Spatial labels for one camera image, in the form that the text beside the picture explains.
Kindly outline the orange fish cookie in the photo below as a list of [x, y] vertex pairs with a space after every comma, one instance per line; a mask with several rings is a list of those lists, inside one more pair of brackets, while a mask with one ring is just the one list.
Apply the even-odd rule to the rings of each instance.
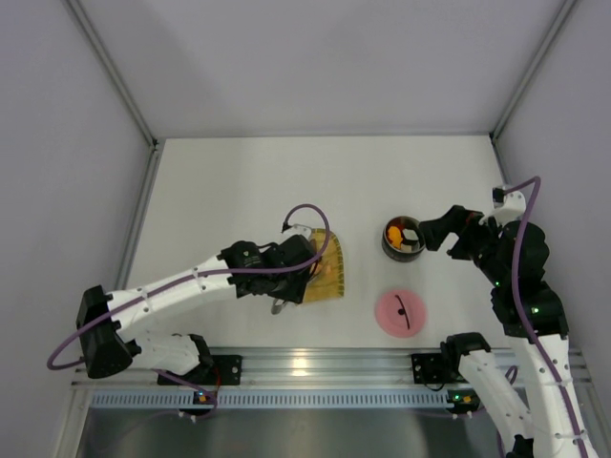
[[403, 243], [403, 235], [402, 230], [397, 226], [391, 226], [387, 231], [387, 238], [390, 239], [400, 239], [401, 244]]

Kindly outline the steel lunch box bowl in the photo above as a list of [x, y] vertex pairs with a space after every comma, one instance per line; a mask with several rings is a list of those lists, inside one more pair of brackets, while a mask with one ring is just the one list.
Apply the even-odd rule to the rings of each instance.
[[[401, 250], [401, 248], [397, 250], [390, 246], [387, 238], [387, 231], [391, 226], [397, 226], [402, 231], [404, 228], [413, 229], [418, 234], [419, 241], [417, 242], [410, 242], [409, 240], [404, 241], [403, 239], [403, 243], [415, 244], [415, 249], [412, 252], [404, 252]], [[382, 232], [381, 243], [384, 253], [392, 260], [398, 262], [410, 262], [416, 260], [426, 248], [423, 235], [419, 230], [419, 221], [407, 216], [394, 217], [386, 223]]]

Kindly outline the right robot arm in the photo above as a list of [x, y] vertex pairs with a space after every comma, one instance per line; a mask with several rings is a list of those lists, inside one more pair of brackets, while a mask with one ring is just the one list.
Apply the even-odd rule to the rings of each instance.
[[449, 256], [472, 262], [493, 287], [493, 310], [526, 395], [517, 394], [477, 332], [448, 337], [441, 353], [450, 373], [479, 397], [506, 456], [596, 456], [579, 410], [563, 305], [544, 279], [550, 253], [544, 231], [531, 222], [501, 222], [459, 205], [422, 222], [420, 229], [430, 251], [455, 234]]

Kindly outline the sushi roll piece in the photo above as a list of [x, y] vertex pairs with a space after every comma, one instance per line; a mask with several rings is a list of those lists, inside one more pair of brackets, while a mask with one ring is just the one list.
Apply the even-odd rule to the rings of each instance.
[[402, 231], [402, 235], [403, 235], [404, 241], [408, 241], [408, 240], [410, 242], [419, 241], [418, 234], [413, 229], [404, 228]]

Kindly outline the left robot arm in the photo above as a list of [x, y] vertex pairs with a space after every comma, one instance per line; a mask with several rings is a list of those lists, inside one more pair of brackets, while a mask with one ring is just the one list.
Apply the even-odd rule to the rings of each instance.
[[290, 228], [279, 243], [241, 240], [175, 276], [139, 288], [86, 290], [76, 319], [86, 372], [104, 379], [128, 368], [153, 369], [201, 384], [214, 366], [204, 338], [162, 334], [155, 326], [210, 302], [267, 296], [302, 302], [316, 255], [311, 232]]

